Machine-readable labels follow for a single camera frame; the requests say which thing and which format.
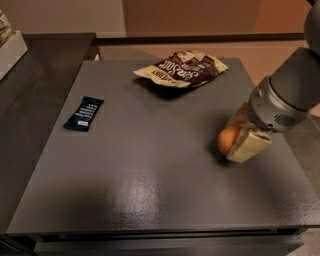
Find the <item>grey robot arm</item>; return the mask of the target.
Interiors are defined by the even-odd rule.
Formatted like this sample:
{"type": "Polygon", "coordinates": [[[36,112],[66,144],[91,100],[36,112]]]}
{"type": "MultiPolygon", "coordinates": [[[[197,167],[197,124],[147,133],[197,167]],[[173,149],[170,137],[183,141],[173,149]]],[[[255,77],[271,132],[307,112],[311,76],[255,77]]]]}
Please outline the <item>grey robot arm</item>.
{"type": "Polygon", "coordinates": [[[304,38],[308,46],[265,77],[227,122],[240,128],[228,160],[242,163],[264,151],[273,133],[293,129],[320,103],[320,0],[308,12],[304,38]]]}

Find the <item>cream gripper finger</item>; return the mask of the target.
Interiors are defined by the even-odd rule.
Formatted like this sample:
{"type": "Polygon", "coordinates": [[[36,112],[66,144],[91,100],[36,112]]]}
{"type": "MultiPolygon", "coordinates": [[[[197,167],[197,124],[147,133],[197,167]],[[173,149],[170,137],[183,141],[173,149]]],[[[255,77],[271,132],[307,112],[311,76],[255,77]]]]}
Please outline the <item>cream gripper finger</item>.
{"type": "Polygon", "coordinates": [[[272,138],[269,132],[242,128],[226,158],[232,162],[243,163],[264,151],[271,144],[272,138]]]}
{"type": "Polygon", "coordinates": [[[254,129],[255,125],[249,121],[248,117],[248,103],[243,102],[237,111],[231,116],[227,122],[227,126],[234,126],[240,129],[250,130],[254,129]]]}

